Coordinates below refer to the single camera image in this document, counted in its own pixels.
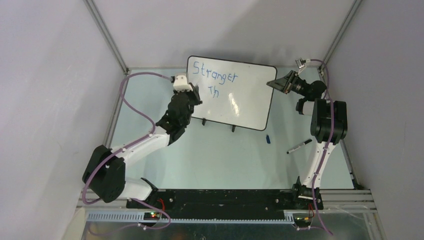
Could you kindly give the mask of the black marker pen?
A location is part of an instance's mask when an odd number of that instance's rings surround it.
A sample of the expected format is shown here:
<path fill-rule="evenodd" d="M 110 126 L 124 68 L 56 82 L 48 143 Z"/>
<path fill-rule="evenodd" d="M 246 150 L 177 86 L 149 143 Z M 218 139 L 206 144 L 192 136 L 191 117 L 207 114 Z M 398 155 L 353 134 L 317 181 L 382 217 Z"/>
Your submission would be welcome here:
<path fill-rule="evenodd" d="M 312 139 L 309 138 L 309 139 L 307 139 L 307 140 L 305 140 L 305 141 L 303 141 L 303 142 L 295 145 L 294 147 L 290 148 L 289 150 L 287 150 L 286 151 L 286 154 L 293 153 L 293 152 L 297 151 L 298 149 L 302 148 L 303 146 L 305 146 L 305 145 L 307 145 L 307 144 L 309 144 L 311 142 L 312 142 Z"/>

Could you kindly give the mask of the white whiteboard black frame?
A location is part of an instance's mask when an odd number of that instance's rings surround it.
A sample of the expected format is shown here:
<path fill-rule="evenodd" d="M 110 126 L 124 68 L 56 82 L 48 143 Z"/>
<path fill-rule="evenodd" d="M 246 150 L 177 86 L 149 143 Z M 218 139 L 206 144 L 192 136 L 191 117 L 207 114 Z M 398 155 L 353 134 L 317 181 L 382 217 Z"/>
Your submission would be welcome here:
<path fill-rule="evenodd" d="M 192 55 L 186 72 L 189 81 L 198 86 L 202 100 L 192 117 L 265 130 L 274 92 L 267 83 L 276 79 L 276 67 Z"/>

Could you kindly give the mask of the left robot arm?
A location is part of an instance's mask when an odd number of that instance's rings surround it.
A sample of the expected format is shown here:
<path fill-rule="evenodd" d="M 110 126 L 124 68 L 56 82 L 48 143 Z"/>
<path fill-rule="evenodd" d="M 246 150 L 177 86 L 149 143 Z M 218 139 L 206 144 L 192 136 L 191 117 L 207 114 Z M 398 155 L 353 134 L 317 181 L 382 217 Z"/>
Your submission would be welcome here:
<path fill-rule="evenodd" d="M 199 88 L 188 84 L 188 89 L 174 91 L 163 117 L 152 132 L 115 148 L 96 147 L 84 171 L 83 202 L 87 205 L 87 190 L 92 190 L 105 203 L 118 198 L 137 199 L 145 208 L 158 202 L 155 186 L 144 178 L 128 177 L 126 171 L 149 154 L 177 141 L 190 124 L 195 106 L 202 104 Z"/>

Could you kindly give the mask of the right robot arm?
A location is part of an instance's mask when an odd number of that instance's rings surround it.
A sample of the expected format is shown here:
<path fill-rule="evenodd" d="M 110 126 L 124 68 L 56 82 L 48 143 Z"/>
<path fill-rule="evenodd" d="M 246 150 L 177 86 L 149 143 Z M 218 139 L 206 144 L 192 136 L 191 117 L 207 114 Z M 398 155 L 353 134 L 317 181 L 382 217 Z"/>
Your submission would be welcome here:
<path fill-rule="evenodd" d="M 304 209 L 319 196 L 322 175 L 332 151 L 348 132 L 347 104 L 344 101 L 325 99 L 327 90 L 324 82 L 307 83 L 291 70 L 287 75 L 268 81 L 267 86 L 281 93 L 294 92 L 301 95 L 296 104 L 300 115 L 310 116 L 310 134 L 313 147 L 305 170 L 292 186 L 291 204 Z"/>

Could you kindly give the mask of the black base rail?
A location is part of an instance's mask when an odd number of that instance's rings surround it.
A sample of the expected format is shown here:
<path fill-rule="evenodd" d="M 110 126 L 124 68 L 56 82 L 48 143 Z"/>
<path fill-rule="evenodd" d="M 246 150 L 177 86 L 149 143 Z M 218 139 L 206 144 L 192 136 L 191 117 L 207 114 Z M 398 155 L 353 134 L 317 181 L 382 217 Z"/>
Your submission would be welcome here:
<path fill-rule="evenodd" d="M 145 203 L 171 218 L 204 220 L 277 220 L 313 204 L 294 200 L 290 189 L 159 189 Z"/>

